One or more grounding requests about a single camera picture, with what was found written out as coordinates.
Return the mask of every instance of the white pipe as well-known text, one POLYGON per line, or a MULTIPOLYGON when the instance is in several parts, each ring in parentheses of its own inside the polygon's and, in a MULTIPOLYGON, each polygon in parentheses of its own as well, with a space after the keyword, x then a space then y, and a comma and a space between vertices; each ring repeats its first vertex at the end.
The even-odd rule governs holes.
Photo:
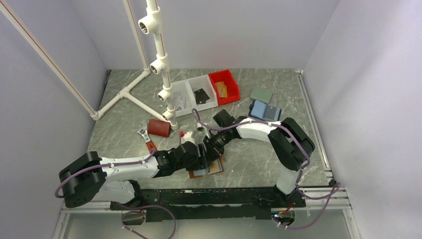
POLYGON ((157 6, 156 0, 146 0, 147 3, 147 16, 150 20, 149 22, 143 22, 141 19, 139 23, 143 23, 145 27, 147 27, 147 31, 144 32, 146 34, 149 33, 151 30, 154 34, 154 42, 155 47, 157 48, 157 59, 163 60, 165 59, 166 64, 163 69, 161 69, 161 76, 163 78, 163 89, 170 93, 170 97, 167 98, 167 111, 163 113, 163 117, 168 119, 171 124, 172 129, 177 129, 177 121, 176 121, 176 114, 175 114, 175 107, 173 101, 173 91, 171 90, 171 81, 170 81, 170 74, 169 74, 169 63, 168 63, 168 56, 166 50, 164 48, 164 41, 163 41, 163 22, 161 17, 161 9, 157 6))
POLYGON ((146 0, 146 6, 153 11, 157 10, 157 2, 155 0, 146 0))
POLYGON ((68 77, 59 68, 53 58, 47 53, 42 47, 39 41, 33 36, 28 30, 22 20, 16 15, 13 9, 4 1, 0 0, 0 10, 5 17, 12 23, 12 25, 19 31, 19 33, 25 38, 25 40, 32 46, 32 48, 38 53, 38 55, 44 60, 44 62, 51 68, 51 70, 57 75, 57 77, 65 84, 69 91, 78 99, 82 106, 90 113, 92 118, 98 117, 98 113, 88 104, 87 100, 79 93, 76 87, 72 84, 68 77))
POLYGON ((129 92, 122 92, 122 95, 123 95, 123 97, 127 98, 128 100, 130 100, 130 101, 134 102, 135 104, 137 104, 139 107, 141 107, 144 110, 146 110, 148 113, 152 114, 157 119, 159 119, 161 121, 167 121, 167 120, 165 120, 163 118, 163 116, 161 114, 159 114, 158 112, 156 112, 155 110, 153 110, 152 108, 150 108, 149 106, 147 106, 146 104, 144 104, 143 102, 141 102, 140 100, 138 100, 137 98, 135 98, 129 92))
POLYGON ((120 94, 117 94, 110 102, 108 102, 101 110, 97 111, 99 118, 97 120, 99 120, 101 117, 103 117, 103 115, 111 108, 113 107, 123 96, 121 96, 120 94))
POLYGON ((101 108, 101 110, 98 111, 98 115, 96 118, 94 118, 95 120, 99 120, 101 119, 101 117, 103 117, 103 115, 111 108, 113 107, 120 99, 123 98, 122 94, 123 92, 130 92, 130 90, 133 89, 133 87, 135 87, 139 82, 141 82, 143 79, 145 79, 145 77, 147 77, 150 74, 150 70, 147 69, 145 71, 143 71, 138 77, 136 77, 135 80, 133 80, 128 86, 124 87, 121 91, 119 91, 119 93, 117 93, 117 95, 110 101, 108 102, 103 108, 101 108))
POLYGON ((144 70, 147 70, 149 69, 149 66, 148 66, 148 63, 146 62, 146 56, 145 56, 145 52, 142 46, 141 38, 139 37, 138 31, 137 31, 138 24, 135 21, 135 18, 133 17, 133 12, 130 8, 129 0, 122 0, 122 1, 123 1, 124 9, 126 10, 127 18, 129 19, 129 22, 132 22, 132 24, 130 25, 130 28, 132 29, 133 36, 135 37, 136 46, 138 47, 139 55, 141 56, 144 70))
POLYGON ((151 71, 149 69, 144 70, 135 80, 133 80, 129 85, 126 87, 129 88, 129 91, 133 89, 139 82, 141 82, 145 77, 147 77, 151 71))

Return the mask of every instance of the gray marble table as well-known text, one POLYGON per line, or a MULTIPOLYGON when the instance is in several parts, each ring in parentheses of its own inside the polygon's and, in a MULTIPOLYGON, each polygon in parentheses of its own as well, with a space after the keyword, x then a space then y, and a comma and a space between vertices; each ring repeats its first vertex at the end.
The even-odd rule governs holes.
MULTIPOLYGON (((174 69, 170 71, 172 82, 219 71, 221 69, 174 69)), ((212 117, 226 109, 235 118, 246 116, 252 100, 249 98, 256 86, 273 91, 270 104, 282 109, 281 119, 294 118, 317 144, 314 129, 309 118, 301 86, 290 69, 231 69, 239 85, 239 101, 217 108, 201 111, 204 122, 216 126, 212 117)), ((132 82, 141 70, 113 70, 105 89, 101 106, 107 104, 124 86, 132 82)), ((132 91, 132 95, 162 113, 166 105, 156 96, 162 89, 160 75, 151 74, 132 91)), ((99 121, 96 122, 89 151, 97 151, 99 156, 111 158, 137 157, 148 154, 144 139, 136 132, 139 122, 148 121, 152 115, 128 99, 120 100, 99 121)), ((192 115, 178 117, 180 130, 190 131, 194 127, 192 115)), ((178 145, 177 132, 169 138, 151 135, 158 150, 167 150, 178 145)), ((138 179, 144 189, 169 188, 217 188, 217 187, 259 187, 274 186, 279 177, 281 163, 271 144, 253 139, 233 140, 225 147, 225 171, 220 174, 190 179, 185 170, 179 170, 170 177, 138 179)), ((302 186, 326 185, 324 163, 319 149, 311 156, 311 164, 306 168, 301 180, 302 186)))

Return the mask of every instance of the white wall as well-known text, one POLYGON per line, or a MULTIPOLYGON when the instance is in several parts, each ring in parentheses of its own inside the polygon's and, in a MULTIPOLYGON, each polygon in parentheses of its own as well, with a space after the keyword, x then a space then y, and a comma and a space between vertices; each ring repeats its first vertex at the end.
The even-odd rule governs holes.
POLYGON ((342 0, 305 68, 363 238, 422 238, 422 2, 342 0))
MULTIPOLYGON (((106 69, 67 1, 7 1, 96 109, 106 69)), ((87 150, 88 112, 0 13, 0 238, 47 239, 58 172, 87 150)))
MULTIPOLYGON (((339 0, 158 0, 172 68, 303 69, 339 0)), ((123 4, 72 0, 110 69, 141 68, 123 4)), ((144 0, 131 1, 136 19, 144 0)), ((152 36, 142 34, 148 60, 152 36)))

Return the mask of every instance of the cable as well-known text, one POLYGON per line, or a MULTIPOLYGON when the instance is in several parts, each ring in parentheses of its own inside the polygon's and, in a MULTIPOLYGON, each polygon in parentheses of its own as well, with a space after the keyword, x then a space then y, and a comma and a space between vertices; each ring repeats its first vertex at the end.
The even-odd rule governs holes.
MULTIPOLYGON (((134 162, 126 162, 126 163, 114 163, 114 165, 115 166, 126 166, 126 165, 134 165, 134 164, 142 164, 142 163, 146 163, 146 162, 148 162, 151 158, 152 158, 152 156, 154 155, 154 153, 155 153, 155 150, 154 149, 151 149, 151 154, 150 155, 148 155, 148 157, 146 157, 144 160, 139 160, 139 161, 134 161, 134 162)), ((60 189, 62 189, 63 188, 63 186, 66 184, 66 183, 68 183, 70 180, 72 180, 73 178, 75 178, 75 177, 77 177, 77 176, 79 176, 79 175, 81 175, 81 174, 83 174, 83 173, 85 173, 85 172, 88 172, 88 171, 91 171, 91 170, 93 170, 93 169, 97 169, 97 168, 104 168, 104 167, 111 167, 111 163, 105 163, 105 164, 99 164, 99 165, 94 165, 94 166, 91 166, 91 167, 88 167, 88 168, 84 168, 84 169, 82 169, 82 170, 80 170, 80 171, 78 171, 78 172, 76 172, 76 173, 74 173, 74 174, 72 174, 72 175, 70 175, 70 177, 68 177, 68 178, 66 178, 58 187, 57 187, 57 189, 56 189, 56 191, 54 192, 54 196, 56 197, 56 198, 64 198, 64 196, 62 196, 62 195, 59 195, 59 191, 60 191, 60 189)))
POLYGON ((331 192, 329 193, 329 194, 327 194, 327 195, 324 195, 324 196, 322 196, 322 197, 310 197, 310 196, 308 196, 308 195, 306 195, 303 191, 301 191, 300 189, 299 189, 299 185, 298 185, 298 183, 299 183, 299 181, 300 181, 300 178, 301 178, 301 176, 302 176, 302 173, 303 173, 303 170, 311 163, 311 159, 309 158, 309 156, 308 156, 308 154, 305 152, 305 150, 302 148, 302 146, 300 145, 300 143, 298 142, 298 140, 294 137, 294 135, 287 129, 287 128, 285 128, 285 127, 283 127, 283 126, 281 126, 281 125, 279 125, 279 124, 273 124, 273 123, 270 123, 270 122, 266 122, 266 121, 263 121, 263 120, 250 120, 250 121, 247 121, 247 122, 241 122, 241 123, 237 123, 237 124, 233 124, 233 125, 230 125, 230 126, 228 126, 228 127, 223 127, 223 128, 215 128, 215 127, 211 127, 211 126, 209 126, 209 125, 206 125, 206 124, 204 124, 201 120, 200 120, 200 117, 199 117, 199 113, 198 113, 198 111, 195 109, 195 108, 193 108, 192 109, 192 114, 193 114, 193 116, 194 116, 194 118, 195 118, 195 120, 198 122, 198 123, 200 123, 203 127, 205 127, 205 128, 207 128, 207 129, 211 129, 211 130, 216 130, 216 131, 222 131, 222 130, 227 130, 227 129, 231 129, 231 128, 235 128, 235 127, 238 127, 238 126, 240 126, 240 125, 244 125, 244 124, 249 124, 249 123, 262 123, 262 124, 266 124, 266 125, 270 125, 270 126, 274 126, 274 127, 277 127, 277 128, 280 128, 281 130, 283 130, 284 132, 286 132, 289 136, 290 136, 290 138, 292 139, 292 141, 297 145, 297 147, 299 148, 299 150, 302 152, 302 154, 305 156, 305 158, 306 158, 306 160, 307 160, 307 162, 306 162, 306 164, 304 164, 301 168, 300 168, 300 170, 299 170, 299 173, 298 173, 298 177, 296 178, 296 189, 297 189, 297 191, 301 194, 301 195, 303 195, 304 197, 306 197, 306 198, 308 198, 308 199, 311 199, 311 200, 319 200, 319 199, 324 199, 324 198, 327 198, 327 201, 326 201, 326 203, 325 203, 325 205, 324 205, 324 207, 322 208, 322 210, 321 210, 321 212, 319 213, 319 215, 315 218, 315 220, 313 221, 313 222, 311 222, 310 224, 308 224, 308 225, 306 225, 306 226, 303 226, 303 227, 288 227, 288 226, 286 226, 285 228, 287 228, 287 229, 291 229, 291 230, 300 230, 300 229, 306 229, 306 228, 309 228, 309 227, 311 227, 312 225, 314 225, 319 219, 320 219, 320 217, 323 215, 323 213, 325 212, 325 209, 327 208, 327 206, 328 206, 328 202, 329 202, 329 200, 331 199, 331 196, 334 194, 334 193, 336 193, 336 192, 338 192, 338 190, 340 189, 340 187, 341 187, 341 184, 340 183, 337 183, 337 184, 335 184, 334 185, 334 187, 332 188, 332 190, 331 190, 331 192))
POLYGON ((292 208, 292 206, 293 206, 293 202, 291 202, 291 204, 289 205, 289 207, 286 209, 286 210, 284 210, 284 211, 279 211, 278 213, 279 214, 284 214, 284 213, 287 213, 291 208, 292 208))
POLYGON ((148 239, 147 237, 145 237, 145 236, 143 236, 142 234, 140 234, 139 232, 137 232, 137 231, 135 231, 135 230, 133 230, 132 228, 130 228, 130 227, 128 227, 128 226, 126 226, 125 224, 124 224, 124 218, 125 217, 127 217, 128 215, 130 215, 130 214, 141 214, 141 215, 143 215, 144 213, 142 213, 142 212, 138 212, 138 211, 136 211, 136 210, 143 210, 143 209, 147 209, 147 208, 159 208, 159 209, 162 209, 162 210, 164 210, 164 211, 166 211, 167 213, 169 213, 170 214, 170 216, 172 217, 172 219, 173 219, 173 222, 174 222, 174 226, 173 226, 173 231, 172 231, 172 233, 171 233, 171 235, 167 238, 167 239, 170 239, 170 238, 172 238, 173 236, 174 236, 174 233, 176 232, 176 218, 174 217, 174 214, 170 211, 170 210, 168 210, 167 208, 165 208, 165 207, 162 207, 162 206, 159 206, 159 205, 148 205, 148 206, 143 206, 143 207, 138 207, 138 208, 131 208, 131 207, 128 207, 128 206, 126 206, 126 205, 123 205, 123 204, 121 204, 121 203, 118 203, 117 202, 117 204, 119 205, 119 206, 121 206, 121 207, 123 207, 123 208, 125 208, 125 209, 128 209, 128 210, 131 210, 131 211, 129 211, 129 212, 127 212, 127 213, 125 213, 125 214, 123 214, 122 216, 121 216, 121 224, 122 224, 122 229, 124 228, 124 229, 126 229, 126 230, 128 230, 128 231, 130 231, 130 232, 132 232, 132 233, 134 233, 134 234, 136 234, 137 236, 139 236, 139 237, 141 237, 141 238, 143 238, 143 239, 148 239))
POLYGON ((331 199, 331 196, 338 191, 338 189, 340 188, 340 186, 341 186, 340 183, 337 183, 336 185, 334 185, 334 187, 331 189, 331 192, 329 193, 329 196, 327 197, 327 201, 325 202, 325 204, 324 204, 323 208, 321 209, 320 213, 318 214, 318 216, 311 223, 309 223, 306 226, 301 226, 301 227, 289 227, 289 226, 285 226, 285 228, 288 229, 288 230, 302 230, 302 229, 306 229, 306 228, 312 227, 315 223, 318 222, 318 220, 320 219, 320 217, 324 214, 325 209, 328 206, 328 202, 331 199))
POLYGON ((182 137, 183 137, 182 133, 183 133, 182 131, 179 132, 179 145, 182 144, 182 137))
POLYGON ((270 123, 267 121, 263 121, 263 120, 251 120, 251 121, 247 121, 247 122, 242 122, 242 123, 237 123, 237 124, 233 124, 227 127, 223 127, 223 128, 216 128, 216 127, 211 127, 209 125, 204 124, 199 117, 199 113, 197 111, 197 109, 192 108, 192 114, 194 115, 195 120, 200 123, 202 126, 204 126, 205 128, 211 129, 211 130, 215 130, 215 131, 222 131, 222 130, 227 130, 227 129, 231 129, 231 128, 236 128, 240 125, 244 125, 244 124, 249 124, 249 123, 262 123, 262 124, 266 124, 266 125, 271 125, 273 127, 277 127, 280 128, 281 130, 283 130, 284 132, 286 132, 290 138, 293 140, 293 142, 297 145, 297 147, 299 148, 299 150, 302 152, 302 154, 305 156, 307 162, 305 165, 302 166, 302 169, 304 169, 305 167, 307 167, 310 163, 311 163, 311 159, 309 158, 308 154, 306 153, 306 151, 302 148, 301 144, 299 143, 299 141, 295 138, 295 136, 284 126, 281 126, 279 124, 274 124, 274 123, 270 123))
POLYGON ((270 200, 270 199, 261 198, 261 197, 258 197, 258 196, 252 196, 252 197, 253 197, 253 198, 257 198, 257 199, 261 199, 261 200, 264 200, 264 201, 267 201, 267 202, 274 202, 274 201, 276 201, 275 199, 270 200))

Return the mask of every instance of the clear plastic container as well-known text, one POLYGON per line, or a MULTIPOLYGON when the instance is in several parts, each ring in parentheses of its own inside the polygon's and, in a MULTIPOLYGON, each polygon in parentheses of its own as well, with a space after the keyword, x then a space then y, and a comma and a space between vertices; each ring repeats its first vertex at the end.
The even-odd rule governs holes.
POLYGON ((208 75, 172 82, 172 90, 174 94, 179 93, 181 96, 183 96, 185 103, 184 109, 176 110, 176 117, 191 114, 192 108, 195 108, 198 111, 203 111, 218 106, 217 94, 215 93, 214 87, 212 87, 208 75), (194 91, 199 89, 203 89, 210 98, 205 102, 205 104, 196 103, 194 91))

